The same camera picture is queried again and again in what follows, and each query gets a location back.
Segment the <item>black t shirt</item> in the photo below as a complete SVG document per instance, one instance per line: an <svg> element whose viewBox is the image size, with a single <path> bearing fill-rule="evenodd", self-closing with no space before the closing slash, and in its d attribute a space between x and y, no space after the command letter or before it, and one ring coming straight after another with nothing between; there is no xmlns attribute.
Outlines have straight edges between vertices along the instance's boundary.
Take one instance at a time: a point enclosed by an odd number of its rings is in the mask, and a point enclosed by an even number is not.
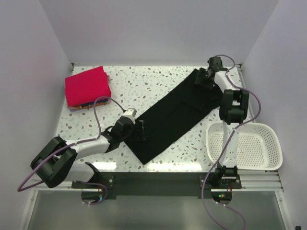
<svg viewBox="0 0 307 230"><path fill-rule="evenodd" d="M148 136L144 141L125 144L146 164L197 125L220 106L222 91L197 86L198 70L194 69L178 86L141 114Z"/></svg>

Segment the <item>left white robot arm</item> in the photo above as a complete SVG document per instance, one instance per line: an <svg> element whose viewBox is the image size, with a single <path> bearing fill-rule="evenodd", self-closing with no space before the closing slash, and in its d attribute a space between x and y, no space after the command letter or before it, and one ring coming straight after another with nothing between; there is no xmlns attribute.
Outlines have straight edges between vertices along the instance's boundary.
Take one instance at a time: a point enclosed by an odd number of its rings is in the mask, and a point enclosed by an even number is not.
<svg viewBox="0 0 307 230"><path fill-rule="evenodd" d="M100 133L99 139L65 141L54 137L32 160L30 167L49 188L67 180L73 163L80 158L117 149L124 141L144 141L147 131L143 120L132 122L121 116L113 126Z"/></svg>

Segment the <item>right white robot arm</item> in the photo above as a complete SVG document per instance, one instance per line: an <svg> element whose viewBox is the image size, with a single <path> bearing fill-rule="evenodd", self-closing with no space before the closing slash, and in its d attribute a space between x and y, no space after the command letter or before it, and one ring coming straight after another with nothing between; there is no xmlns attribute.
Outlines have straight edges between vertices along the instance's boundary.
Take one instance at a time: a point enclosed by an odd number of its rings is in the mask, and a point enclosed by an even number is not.
<svg viewBox="0 0 307 230"><path fill-rule="evenodd" d="M218 157L217 167L221 171L237 171L237 143L239 126L248 115L249 92L236 86L229 77L231 68L223 66L221 57L216 55L208 60L208 68L200 68L194 85L212 90L215 86L222 91L219 118L223 125L222 153Z"/></svg>

